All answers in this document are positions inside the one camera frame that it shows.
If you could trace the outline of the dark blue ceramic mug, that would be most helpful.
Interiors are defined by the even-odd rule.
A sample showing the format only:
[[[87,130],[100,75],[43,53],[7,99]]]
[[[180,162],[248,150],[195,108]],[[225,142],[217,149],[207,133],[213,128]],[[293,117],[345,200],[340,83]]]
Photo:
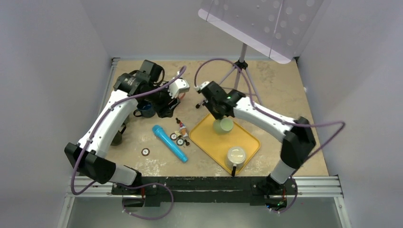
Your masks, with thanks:
[[[144,118],[151,118],[155,116],[156,111],[153,108],[153,105],[143,100],[137,105],[137,109],[133,112],[135,117],[144,117]]]

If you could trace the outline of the green ceramic mug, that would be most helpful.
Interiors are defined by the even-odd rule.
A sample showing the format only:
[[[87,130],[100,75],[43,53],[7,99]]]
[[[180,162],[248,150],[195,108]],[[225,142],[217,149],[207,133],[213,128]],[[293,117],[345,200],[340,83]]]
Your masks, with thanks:
[[[234,122],[230,118],[223,118],[213,122],[213,129],[217,134],[227,134],[232,131]]]

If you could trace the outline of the grey ceramic mug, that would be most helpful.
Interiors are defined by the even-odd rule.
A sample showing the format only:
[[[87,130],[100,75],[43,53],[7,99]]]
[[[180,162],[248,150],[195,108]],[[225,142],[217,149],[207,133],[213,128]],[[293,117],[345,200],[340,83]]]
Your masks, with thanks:
[[[130,122],[130,116],[128,115],[125,119],[124,119],[124,121],[123,121],[123,123],[122,123],[122,126],[127,126],[127,124]]]

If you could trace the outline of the cream mug black handle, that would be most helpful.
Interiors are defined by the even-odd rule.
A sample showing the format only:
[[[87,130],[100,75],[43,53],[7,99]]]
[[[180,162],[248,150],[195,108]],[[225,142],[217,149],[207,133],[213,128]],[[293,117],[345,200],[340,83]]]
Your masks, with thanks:
[[[229,168],[232,177],[244,167],[246,158],[246,152],[242,147],[235,146],[228,150],[225,165]]]

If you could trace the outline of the black ceramic mug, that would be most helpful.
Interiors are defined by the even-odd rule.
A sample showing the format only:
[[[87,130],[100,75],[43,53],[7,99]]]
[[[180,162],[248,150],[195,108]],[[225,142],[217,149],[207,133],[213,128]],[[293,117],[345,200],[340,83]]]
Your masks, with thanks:
[[[111,146],[118,146],[122,143],[123,141],[123,133],[125,132],[127,126],[125,123],[123,123],[121,125],[121,129],[115,134],[112,142],[111,142]]]

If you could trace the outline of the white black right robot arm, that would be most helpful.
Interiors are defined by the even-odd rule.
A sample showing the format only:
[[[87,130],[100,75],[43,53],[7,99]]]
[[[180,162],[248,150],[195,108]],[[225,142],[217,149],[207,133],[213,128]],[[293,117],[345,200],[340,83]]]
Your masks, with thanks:
[[[293,119],[273,112],[251,100],[244,93],[232,89],[225,92],[216,82],[204,82],[196,87],[202,94],[205,106],[216,120],[234,117],[249,122],[266,131],[281,144],[280,159],[266,178],[267,188],[279,193],[286,181],[308,159],[316,146],[309,121],[300,117]]]

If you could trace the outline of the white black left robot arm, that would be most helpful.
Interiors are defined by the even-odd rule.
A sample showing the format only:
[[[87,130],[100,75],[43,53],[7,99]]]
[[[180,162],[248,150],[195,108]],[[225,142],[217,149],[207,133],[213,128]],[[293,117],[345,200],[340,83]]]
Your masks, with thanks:
[[[127,117],[137,109],[139,102],[152,104],[158,117],[172,117],[179,104],[179,94],[189,91],[182,79],[183,66],[169,82],[161,82],[162,66],[145,60],[140,69],[120,75],[113,91],[96,121],[77,143],[68,143],[64,152],[74,169],[92,180],[104,184],[123,184],[129,194],[137,194],[142,187],[141,173],[125,165],[106,159],[109,147]]]

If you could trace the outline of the round token upper left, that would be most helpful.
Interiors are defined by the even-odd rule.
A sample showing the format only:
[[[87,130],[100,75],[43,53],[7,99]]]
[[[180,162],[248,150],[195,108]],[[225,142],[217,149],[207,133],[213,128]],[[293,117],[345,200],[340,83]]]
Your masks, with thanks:
[[[170,139],[173,140],[173,141],[177,140],[177,138],[178,138],[178,136],[177,136],[176,133],[172,133],[172,134],[170,135]]]

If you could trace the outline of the blue toy microphone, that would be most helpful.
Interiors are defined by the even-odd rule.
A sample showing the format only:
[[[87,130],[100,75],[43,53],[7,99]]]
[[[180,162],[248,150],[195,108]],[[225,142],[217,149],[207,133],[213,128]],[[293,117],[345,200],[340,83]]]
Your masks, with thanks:
[[[185,155],[185,153],[178,147],[176,143],[174,143],[170,139],[170,137],[166,134],[166,132],[161,126],[159,125],[153,126],[152,131],[154,135],[157,138],[159,138],[180,161],[182,161],[183,163],[186,163],[188,161],[188,158]]]

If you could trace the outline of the round token lower right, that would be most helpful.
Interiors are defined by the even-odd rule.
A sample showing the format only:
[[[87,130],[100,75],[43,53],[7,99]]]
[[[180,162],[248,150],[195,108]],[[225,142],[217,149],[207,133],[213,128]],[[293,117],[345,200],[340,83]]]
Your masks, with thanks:
[[[176,140],[176,144],[177,144],[178,146],[183,146],[183,145],[185,144],[185,141],[184,141],[184,139],[179,138],[179,139]]]

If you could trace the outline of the yellow plastic tray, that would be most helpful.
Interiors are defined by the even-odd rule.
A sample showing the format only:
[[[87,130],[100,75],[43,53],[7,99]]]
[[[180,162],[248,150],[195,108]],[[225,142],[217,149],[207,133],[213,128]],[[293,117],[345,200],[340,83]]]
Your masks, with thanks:
[[[214,121],[211,114],[206,115],[190,131],[190,139],[229,174],[238,175],[260,149],[260,141],[236,122],[229,133],[217,134],[213,128]],[[229,160],[229,151],[233,147],[245,152],[243,163],[235,164]]]

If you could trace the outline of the lilac tripod stand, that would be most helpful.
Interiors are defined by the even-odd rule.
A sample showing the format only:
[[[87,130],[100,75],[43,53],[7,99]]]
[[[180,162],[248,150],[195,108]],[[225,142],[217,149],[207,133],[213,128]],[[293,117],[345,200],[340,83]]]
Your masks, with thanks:
[[[234,82],[232,86],[224,86],[224,90],[232,90],[232,89],[238,89],[239,84],[240,84],[240,78],[242,74],[245,75],[246,77],[246,84],[249,85],[252,89],[252,93],[249,95],[249,97],[255,97],[257,98],[257,101],[262,104],[262,99],[261,96],[259,95],[257,91],[257,87],[255,86],[255,83],[250,75],[250,71],[248,68],[248,64],[245,61],[245,56],[247,53],[247,48],[248,45],[246,43],[242,43],[242,48],[240,52],[240,57],[239,59],[234,63],[234,66],[231,67],[231,69],[227,72],[227,74],[218,82],[219,85],[223,85],[223,83],[231,76],[234,75]]]

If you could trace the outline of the round brown white token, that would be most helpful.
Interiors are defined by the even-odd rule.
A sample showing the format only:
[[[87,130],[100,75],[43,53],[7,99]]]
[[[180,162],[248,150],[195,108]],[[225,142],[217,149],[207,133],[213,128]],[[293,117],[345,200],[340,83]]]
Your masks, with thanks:
[[[143,149],[141,150],[141,154],[142,154],[143,156],[148,156],[148,155],[150,154],[150,150],[149,150],[148,148],[143,148]]]

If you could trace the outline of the black table edge rail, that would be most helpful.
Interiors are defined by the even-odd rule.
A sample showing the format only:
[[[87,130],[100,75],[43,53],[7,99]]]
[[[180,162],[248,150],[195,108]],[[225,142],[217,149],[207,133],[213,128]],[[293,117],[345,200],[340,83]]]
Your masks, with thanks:
[[[180,203],[248,203],[281,209],[287,197],[297,194],[297,184],[288,179],[284,184],[271,185],[265,176],[240,177],[143,177],[143,187],[133,190],[122,185],[112,186],[112,195],[125,198],[138,196],[146,207],[162,202]]]

